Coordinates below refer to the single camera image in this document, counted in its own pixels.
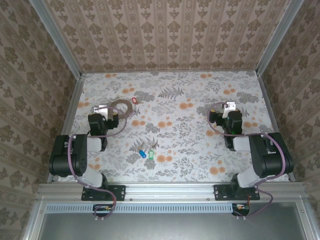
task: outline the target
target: floor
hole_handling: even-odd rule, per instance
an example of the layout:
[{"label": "floor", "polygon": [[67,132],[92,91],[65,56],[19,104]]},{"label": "floor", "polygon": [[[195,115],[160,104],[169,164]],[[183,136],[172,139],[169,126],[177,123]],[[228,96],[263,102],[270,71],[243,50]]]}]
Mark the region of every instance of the floor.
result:
[{"label": "floor", "polygon": [[[208,126],[206,114],[215,102],[237,103],[244,133],[273,132],[254,71],[93,73],[83,78],[72,133],[88,132],[94,106],[131,102],[125,130],[108,138],[104,152],[88,153],[89,166],[110,182],[226,182],[247,169],[250,154],[229,151]],[[152,148],[154,159],[148,159]]]},{"label": "floor", "polygon": [[[252,212],[262,204],[252,203]],[[306,240],[295,203],[272,203],[246,220],[230,213],[114,213],[95,220],[89,213],[46,214],[39,240]]]}]

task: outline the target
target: cable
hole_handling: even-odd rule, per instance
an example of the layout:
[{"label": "cable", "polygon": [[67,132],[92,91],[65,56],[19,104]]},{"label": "cable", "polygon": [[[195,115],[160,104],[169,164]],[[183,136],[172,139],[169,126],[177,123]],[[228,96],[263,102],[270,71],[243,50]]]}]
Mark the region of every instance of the cable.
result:
[{"label": "cable", "polygon": [[258,188],[258,185],[266,182],[267,180],[272,180],[272,179],[276,179],[280,176],[282,176],[286,170],[286,158],[285,158],[285,154],[283,152],[283,150],[281,149],[280,145],[276,142],[276,140],[274,140],[271,136],[269,136],[268,134],[264,133],[264,132],[261,132],[261,133],[249,133],[249,134],[227,134],[227,133],[224,133],[224,132],[220,132],[218,131],[217,129],[215,129],[212,125],[211,125],[211,122],[210,122],[210,111],[213,107],[215,107],[216,105],[218,104],[223,104],[223,105],[226,105],[228,107],[228,104],[226,102],[223,102],[223,101],[220,101],[220,102],[216,102],[214,104],[211,105],[209,111],[208,111],[208,114],[207,114],[207,122],[210,126],[210,128],[215,131],[216,133],[220,134],[220,135],[223,135],[223,136],[229,136],[229,137],[244,137],[244,136],[252,136],[252,135],[263,135],[265,136],[266,138],[268,138],[270,141],[273,142],[273,144],[276,146],[276,148],[278,149],[279,153],[280,153],[280,156],[281,156],[281,160],[282,160],[282,168],[281,168],[281,171],[278,175],[276,176],[270,176],[270,177],[266,177],[265,179],[262,179],[261,181],[257,182],[254,187],[256,190],[258,190],[259,192],[261,193],[264,193],[268,196],[270,196],[270,201],[264,205],[260,210],[250,214],[250,215],[247,215],[247,216],[243,216],[241,213],[237,212],[237,211],[233,211],[235,212],[236,214],[238,214],[239,216],[242,216],[243,218],[249,218],[249,217],[252,217],[252,216],[255,216],[257,215],[258,213],[262,212],[264,209],[266,209],[271,203],[272,201],[274,200],[274,197],[272,196],[272,194],[270,194],[269,192],[266,192],[266,191],[263,191],[261,189]]},{"label": "cable", "polygon": [[[106,138],[106,137],[112,137],[112,136],[115,136],[115,135],[121,133],[121,132],[125,129],[125,127],[126,127],[126,125],[127,125],[127,116],[125,115],[125,113],[124,113],[122,110],[120,110],[120,109],[118,109],[118,108],[115,108],[115,107],[110,107],[110,106],[103,106],[103,107],[99,107],[99,108],[97,108],[97,109],[98,109],[98,110],[100,110],[100,109],[112,109],[112,110],[116,110],[116,111],[118,111],[118,112],[120,112],[120,113],[122,113],[122,114],[124,115],[125,123],[124,123],[123,128],[122,128],[120,131],[118,131],[117,133],[110,134],[110,135],[102,135],[102,136],[88,136],[89,138]],[[86,188],[90,188],[90,189],[93,189],[93,190],[96,190],[96,191],[99,191],[99,192],[105,192],[105,193],[108,193],[108,194],[110,194],[110,195],[112,196],[113,205],[112,205],[112,208],[111,208],[111,210],[110,210],[110,212],[109,212],[108,214],[106,214],[106,215],[103,216],[103,217],[97,216],[97,214],[96,214],[97,208],[96,208],[96,209],[94,210],[94,212],[93,212],[93,215],[95,216],[96,219],[99,219],[99,218],[100,218],[100,219],[103,220],[103,219],[109,217],[109,216],[112,214],[112,212],[115,210],[116,205],[117,205],[117,198],[116,198],[116,196],[114,195],[114,193],[111,192],[111,191],[109,191],[109,190],[100,189],[100,188],[97,188],[97,187],[95,187],[95,186],[88,185],[88,184],[86,184],[86,183],[78,180],[78,176],[77,176],[76,173],[75,173],[75,170],[74,170],[74,168],[73,168],[73,166],[72,166],[72,160],[71,160],[71,144],[72,144],[72,140],[73,140],[74,136],[76,136],[76,134],[72,134],[72,135],[70,136],[70,138],[69,138],[69,141],[68,141],[67,158],[68,158],[68,165],[69,165],[69,168],[70,168],[70,172],[71,172],[72,176],[74,177],[75,181],[76,181],[78,184],[83,185],[83,186],[86,187]]]}]

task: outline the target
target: ventilation grille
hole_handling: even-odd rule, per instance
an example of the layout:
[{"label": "ventilation grille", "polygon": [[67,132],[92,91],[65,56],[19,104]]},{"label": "ventilation grille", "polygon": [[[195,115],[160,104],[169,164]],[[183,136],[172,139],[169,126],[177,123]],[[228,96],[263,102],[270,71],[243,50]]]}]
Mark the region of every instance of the ventilation grille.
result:
[{"label": "ventilation grille", "polygon": [[[73,203],[49,203],[46,206],[46,214],[62,213],[93,213],[92,203],[73,204]],[[119,203],[114,213],[232,213],[232,203],[188,203],[188,204],[137,204]]]}]

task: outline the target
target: floral tablecloth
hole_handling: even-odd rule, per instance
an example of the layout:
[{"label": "floral tablecloth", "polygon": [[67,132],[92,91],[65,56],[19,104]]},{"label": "floral tablecloth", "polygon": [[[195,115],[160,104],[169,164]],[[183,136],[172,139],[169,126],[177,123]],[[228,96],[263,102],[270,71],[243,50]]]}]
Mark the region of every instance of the floral tablecloth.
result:
[{"label": "floral tablecloth", "polygon": [[[111,182],[225,182],[247,169],[251,155],[229,151],[208,126],[206,114],[215,102],[237,103],[244,133],[273,132],[254,71],[93,73],[84,78],[72,133],[88,132],[94,106],[118,99],[132,103],[132,97],[138,101],[124,131],[108,138],[106,150],[88,153],[89,166]],[[153,160],[148,158],[152,148]]]}]

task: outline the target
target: green object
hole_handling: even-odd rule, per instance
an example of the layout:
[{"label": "green object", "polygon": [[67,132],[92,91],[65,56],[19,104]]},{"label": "green object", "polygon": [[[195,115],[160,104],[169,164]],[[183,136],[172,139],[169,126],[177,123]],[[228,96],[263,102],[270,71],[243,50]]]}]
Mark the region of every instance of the green object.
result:
[{"label": "green object", "polygon": [[155,156],[155,152],[153,150],[149,151],[149,160],[153,160]]}]

